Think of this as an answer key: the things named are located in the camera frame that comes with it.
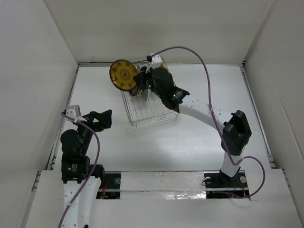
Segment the yellow brown patterned plate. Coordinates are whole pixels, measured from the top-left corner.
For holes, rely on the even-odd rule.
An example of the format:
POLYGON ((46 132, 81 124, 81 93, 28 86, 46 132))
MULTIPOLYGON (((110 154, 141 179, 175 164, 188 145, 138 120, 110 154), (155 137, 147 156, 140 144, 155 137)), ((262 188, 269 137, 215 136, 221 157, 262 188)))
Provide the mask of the yellow brown patterned plate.
POLYGON ((137 84, 133 77, 138 75, 136 67, 128 60, 119 59, 109 69, 109 77, 113 85, 121 91, 131 91, 137 84))

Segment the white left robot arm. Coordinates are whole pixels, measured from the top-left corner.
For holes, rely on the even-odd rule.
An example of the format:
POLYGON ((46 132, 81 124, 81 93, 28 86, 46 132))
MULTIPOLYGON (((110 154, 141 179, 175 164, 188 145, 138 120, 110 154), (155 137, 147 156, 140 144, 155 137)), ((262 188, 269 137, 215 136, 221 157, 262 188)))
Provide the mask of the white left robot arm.
POLYGON ((89 228, 97 192, 106 182, 105 169, 97 163, 100 151, 97 151, 94 162, 87 156, 87 151, 93 137, 96 138, 98 149, 101 148, 97 133, 111 128, 112 110, 80 115, 76 108, 74 105, 61 113, 77 129, 66 130, 60 137, 64 190, 64 212, 59 221, 60 228, 89 228))

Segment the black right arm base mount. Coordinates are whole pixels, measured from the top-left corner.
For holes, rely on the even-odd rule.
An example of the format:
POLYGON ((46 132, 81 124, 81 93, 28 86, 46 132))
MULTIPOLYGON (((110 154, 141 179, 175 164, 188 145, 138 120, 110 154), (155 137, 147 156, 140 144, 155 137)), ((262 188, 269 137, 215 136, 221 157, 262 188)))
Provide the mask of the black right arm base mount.
POLYGON ((244 172, 235 177, 226 177, 219 172, 207 172, 201 185, 206 189, 207 199, 244 198, 249 196, 249 188, 244 172))

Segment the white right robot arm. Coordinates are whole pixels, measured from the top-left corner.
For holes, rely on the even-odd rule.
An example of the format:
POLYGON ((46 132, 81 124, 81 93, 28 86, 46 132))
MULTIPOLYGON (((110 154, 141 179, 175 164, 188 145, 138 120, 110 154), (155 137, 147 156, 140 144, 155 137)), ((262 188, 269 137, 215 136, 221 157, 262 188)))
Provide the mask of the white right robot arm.
POLYGON ((252 135, 245 113, 240 110, 225 112, 196 99, 188 91, 177 87, 172 74, 165 68, 158 67, 148 72, 143 67, 133 79, 140 89, 156 94, 168 109, 191 116, 219 132, 225 152, 219 181, 225 187, 234 184, 242 152, 252 135))

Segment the light green rectangular dish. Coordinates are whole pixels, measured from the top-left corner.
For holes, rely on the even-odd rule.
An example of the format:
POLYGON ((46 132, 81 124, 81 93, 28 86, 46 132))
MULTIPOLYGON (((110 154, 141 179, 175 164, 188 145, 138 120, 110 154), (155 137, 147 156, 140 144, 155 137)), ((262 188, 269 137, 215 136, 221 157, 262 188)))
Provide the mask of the light green rectangular dish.
POLYGON ((142 95, 142 98, 145 102, 148 101, 148 98, 150 96, 150 90, 149 89, 146 89, 146 90, 142 90, 141 92, 141 95, 142 95))

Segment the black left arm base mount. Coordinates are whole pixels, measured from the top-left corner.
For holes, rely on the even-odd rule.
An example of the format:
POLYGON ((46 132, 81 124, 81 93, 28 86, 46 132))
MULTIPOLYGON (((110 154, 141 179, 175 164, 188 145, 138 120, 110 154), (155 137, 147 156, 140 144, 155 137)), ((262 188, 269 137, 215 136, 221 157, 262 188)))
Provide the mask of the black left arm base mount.
POLYGON ((99 200, 120 199, 121 173, 107 172, 105 181, 102 182, 97 192, 96 198, 99 200))

